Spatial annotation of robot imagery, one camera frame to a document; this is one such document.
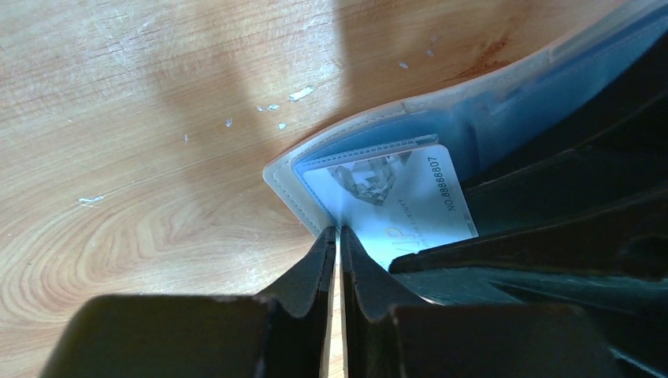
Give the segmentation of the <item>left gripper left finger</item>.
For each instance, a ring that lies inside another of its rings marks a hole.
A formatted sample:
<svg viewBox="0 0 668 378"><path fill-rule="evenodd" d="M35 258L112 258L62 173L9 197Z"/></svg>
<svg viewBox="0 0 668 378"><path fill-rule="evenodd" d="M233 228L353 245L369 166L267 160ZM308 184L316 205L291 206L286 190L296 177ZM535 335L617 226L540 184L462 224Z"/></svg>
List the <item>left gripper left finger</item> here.
<svg viewBox="0 0 668 378"><path fill-rule="evenodd" d="M324 377L336 230L254 295L103 295L71 319L44 377Z"/></svg>

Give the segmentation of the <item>beige card holder wallet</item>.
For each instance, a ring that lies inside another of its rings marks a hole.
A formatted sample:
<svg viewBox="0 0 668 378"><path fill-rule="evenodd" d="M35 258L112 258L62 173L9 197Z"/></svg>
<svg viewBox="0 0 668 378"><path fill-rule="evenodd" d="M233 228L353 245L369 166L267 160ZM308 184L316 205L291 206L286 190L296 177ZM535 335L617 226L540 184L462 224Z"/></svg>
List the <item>beige card holder wallet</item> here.
<svg viewBox="0 0 668 378"><path fill-rule="evenodd" d="M417 46L445 64L434 91L324 128L268 163L264 180L317 234L329 220L300 163L434 134L459 177L472 176L597 96L666 31L664 1L475 1Z"/></svg>

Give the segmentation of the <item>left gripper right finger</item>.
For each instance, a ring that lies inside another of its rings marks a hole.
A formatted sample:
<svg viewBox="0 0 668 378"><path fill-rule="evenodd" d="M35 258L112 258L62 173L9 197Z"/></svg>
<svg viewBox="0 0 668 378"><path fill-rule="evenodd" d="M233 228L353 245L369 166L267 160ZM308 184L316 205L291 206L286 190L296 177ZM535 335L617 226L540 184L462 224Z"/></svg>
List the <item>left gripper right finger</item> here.
<svg viewBox="0 0 668 378"><path fill-rule="evenodd" d="M348 377L619 377L584 310L564 304L433 305L340 232Z"/></svg>

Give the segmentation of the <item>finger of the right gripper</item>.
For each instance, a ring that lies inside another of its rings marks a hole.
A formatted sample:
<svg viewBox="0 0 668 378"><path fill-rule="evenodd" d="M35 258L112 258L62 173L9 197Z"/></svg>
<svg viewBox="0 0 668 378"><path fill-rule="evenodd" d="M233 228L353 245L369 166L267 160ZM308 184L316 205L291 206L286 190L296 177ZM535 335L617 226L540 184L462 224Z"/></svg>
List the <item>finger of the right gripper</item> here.
<svg viewBox="0 0 668 378"><path fill-rule="evenodd" d="M389 271L459 268L658 282L667 277L667 185L565 221L408 254L394 259Z"/></svg>
<svg viewBox="0 0 668 378"><path fill-rule="evenodd" d="M667 182L667 38L594 99L464 183L482 236L606 208Z"/></svg>

